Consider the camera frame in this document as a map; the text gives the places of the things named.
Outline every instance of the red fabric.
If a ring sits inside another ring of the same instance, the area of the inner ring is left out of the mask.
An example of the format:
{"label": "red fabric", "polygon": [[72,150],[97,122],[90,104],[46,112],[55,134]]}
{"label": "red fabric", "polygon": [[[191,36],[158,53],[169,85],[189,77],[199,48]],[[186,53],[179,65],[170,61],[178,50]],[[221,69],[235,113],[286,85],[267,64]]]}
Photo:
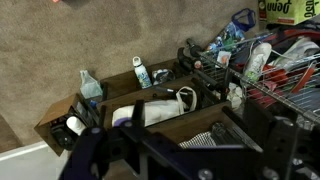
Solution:
{"label": "red fabric", "polygon": [[283,41],[288,40],[289,38],[295,38],[299,36],[310,37],[313,40],[320,39],[320,32],[314,30],[305,30],[305,29],[288,29],[283,32],[284,37],[279,37],[278,34],[273,34],[264,39],[264,42],[269,42],[272,46],[275,46]]}
{"label": "red fabric", "polygon": [[298,93],[303,86],[311,79],[312,74],[315,71],[316,64],[311,64],[309,68],[304,72],[299,82],[293,87],[291,93]]}
{"label": "red fabric", "polygon": [[[277,93],[279,96],[283,96],[283,92],[279,89],[276,89],[277,84],[272,82],[272,81],[265,81],[263,83],[268,89],[273,91],[274,93]],[[277,102],[275,99],[272,97],[265,95],[258,89],[249,89],[248,90],[248,95],[251,99],[255,99],[263,108],[267,108],[271,104]]]}
{"label": "red fabric", "polygon": [[[263,71],[266,71],[272,68],[274,68],[274,66],[265,65],[263,67]],[[279,69],[279,70],[267,73],[265,75],[265,79],[268,79],[268,81],[273,81],[277,83],[278,86],[284,85],[288,82],[288,77],[286,76],[286,71],[284,69]]]}

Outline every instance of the water bottle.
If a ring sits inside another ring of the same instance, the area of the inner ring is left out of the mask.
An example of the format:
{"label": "water bottle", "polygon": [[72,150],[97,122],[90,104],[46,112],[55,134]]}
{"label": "water bottle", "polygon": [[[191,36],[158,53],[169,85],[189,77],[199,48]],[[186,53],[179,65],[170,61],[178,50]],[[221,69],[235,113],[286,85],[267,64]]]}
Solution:
{"label": "water bottle", "polygon": [[133,66],[135,67],[134,72],[137,75],[142,89],[152,86],[146,67],[142,64],[140,57],[136,56],[132,60]]}

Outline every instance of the wire rack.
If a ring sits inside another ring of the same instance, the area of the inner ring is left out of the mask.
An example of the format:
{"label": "wire rack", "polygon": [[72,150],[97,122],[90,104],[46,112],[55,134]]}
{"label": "wire rack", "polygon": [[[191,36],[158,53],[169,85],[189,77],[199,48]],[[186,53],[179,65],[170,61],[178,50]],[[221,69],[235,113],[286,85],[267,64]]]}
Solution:
{"label": "wire rack", "polygon": [[[258,38],[246,40],[238,47],[250,48],[259,43],[257,40]],[[246,98],[254,98],[265,107],[280,102],[300,114],[302,121],[320,123],[320,62],[316,61],[320,54],[292,61],[294,69],[291,71],[277,67],[266,69],[258,82],[253,82],[242,73],[217,62],[214,52],[199,54],[204,64],[204,72],[216,81],[223,83],[228,71],[246,84],[243,89]]]}

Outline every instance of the black metal frame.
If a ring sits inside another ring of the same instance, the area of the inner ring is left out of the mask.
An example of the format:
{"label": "black metal frame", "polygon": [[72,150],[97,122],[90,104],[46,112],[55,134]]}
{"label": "black metal frame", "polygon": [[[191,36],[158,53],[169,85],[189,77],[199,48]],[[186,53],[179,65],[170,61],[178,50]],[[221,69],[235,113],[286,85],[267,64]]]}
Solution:
{"label": "black metal frame", "polygon": [[[194,57],[199,57],[198,51],[201,51],[200,46],[193,44],[191,39],[188,39],[188,45],[190,49],[191,55]],[[229,82],[231,81],[231,73],[229,70],[226,70],[224,73],[224,82],[219,83],[216,80],[212,79],[210,76],[207,74],[203,73],[202,71],[195,69],[194,68],[194,61],[190,58],[187,57],[183,54],[184,48],[179,48],[178,53],[177,53],[177,58],[179,60],[179,64],[175,63],[175,67],[180,69],[180,71],[184,75],[190,75],[190,74],[197,74],[202,81],[201,83],[197,83],[198,87],[201,87],[201,90],[206,94],[206,91],[208,90],[216,90],[221,94],[220,97],[220,102],[225,102],[227,100],[227,94],[229,93]]]}
{"label": "black metal frame", "polygon": [[86,129],[60,179],[102,179],[109,163],[123,159],[140,179],[303,179],[292,171],[294,157],[320,170],[320,128],[312,132],[275,122],[263,153],[248,148],[182,149],[141,126],[144,102],[137,101],[132,121],[105,131]]}

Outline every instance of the cardboard box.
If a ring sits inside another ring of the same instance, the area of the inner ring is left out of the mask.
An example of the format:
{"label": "cardboard box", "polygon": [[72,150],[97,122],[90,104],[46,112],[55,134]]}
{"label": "cardboard box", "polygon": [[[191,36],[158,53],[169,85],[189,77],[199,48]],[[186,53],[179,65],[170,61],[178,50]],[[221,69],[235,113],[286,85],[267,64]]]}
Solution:
{"label": "cardboard box", "polygon": [[296,25],[320,13],[320,0],[258,0],[259,19]]}
{"label": "cardboard box", "polygon": [[41,121],[34,127],[34,130],[41,136],[41,138],[50,146],[50,148],[60,156],[63,148],[58,145],[50,133],[50,122],[57,120],[64,115],[67,115],[70,110],[75,110],[81,115],[86,126],[92,126],[95,122],[90,119],[90,113],[84,107],[84,104],[77,94],[71,95],[61,101],[58,101],[50,106]]}

